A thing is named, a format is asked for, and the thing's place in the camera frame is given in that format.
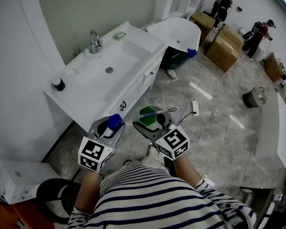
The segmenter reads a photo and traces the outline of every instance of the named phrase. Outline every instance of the marble floor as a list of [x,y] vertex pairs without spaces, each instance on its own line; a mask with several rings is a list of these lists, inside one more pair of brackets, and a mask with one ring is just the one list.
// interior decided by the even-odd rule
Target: marble floor
[[[178,106],[181,119],[191,112],[191,101],[195,99],[200,115],[189,115],[181,126],[191,139],[186,155],[201,175],[213,181],[218,190],[234,197],[239,196],[239,186],[280,187],[284,171],[269,172],[254,158],[261,108],[249,109],[242,101],[242,95],[254,86],[264,87],[268,97],[276,94],[263,66],[250,62],[242,53],[224,73],[199,50],[176,73],[177,80],[171,80],[164,70],[159,70],[153,87],[126,116],[119,148],[102,173],[108,175],[125,160],[141,160],[147,154],[149,141],[132,125],[140,108]],[[71,179],[78,170],[77,152],[84,135],[84,130],[75,124],[49,157],[48,162],[62,178]]]

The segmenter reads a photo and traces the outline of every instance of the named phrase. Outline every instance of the cardboard box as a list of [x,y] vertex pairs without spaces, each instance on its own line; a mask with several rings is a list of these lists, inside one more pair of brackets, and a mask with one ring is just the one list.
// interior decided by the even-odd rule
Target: cardboard box
[[205,55],[224,72],[227,72],[237,61],[243,44],[244,40],[238,33],[224,26],[218,31]]
[[275,54],[271,53],[266,59],[265,59],[265,72],[271,79],[271,81],[276,82],[277,80],[281,79],[283,75],[285,75],[285,72],[279,65],[278,61],[276,60]]
[[199,46],[204,42],[209,32],[215,24],[215,20],[202,12],[196,12],[190,17],[190,21],[194,22],[201,30]]

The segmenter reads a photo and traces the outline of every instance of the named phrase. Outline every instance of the faucet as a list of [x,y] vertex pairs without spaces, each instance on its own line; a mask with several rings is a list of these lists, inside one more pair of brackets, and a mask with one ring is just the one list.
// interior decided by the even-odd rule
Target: faucet
[[96,31],[91,30],[90,31],[90,53],[95,54],[97,53],[97,49],[102,49],[103,48],[103,40],[99,39],[98,34]]

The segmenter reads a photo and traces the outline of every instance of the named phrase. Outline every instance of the drain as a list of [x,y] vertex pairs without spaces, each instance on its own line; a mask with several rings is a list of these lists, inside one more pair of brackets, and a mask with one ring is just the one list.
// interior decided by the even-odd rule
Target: drain
[[113,72],[113,68],[112,67],[106,68],[106,73],[110,74],[112,72]]

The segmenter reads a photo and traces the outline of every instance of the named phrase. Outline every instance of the green wall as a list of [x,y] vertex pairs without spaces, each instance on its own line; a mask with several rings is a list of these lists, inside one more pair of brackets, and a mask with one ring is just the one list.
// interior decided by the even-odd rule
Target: green wall
[[89,32],[103,36],[129,21],[140,28],[152,21],[155,0],[39,0],[65,64],[88,47]]

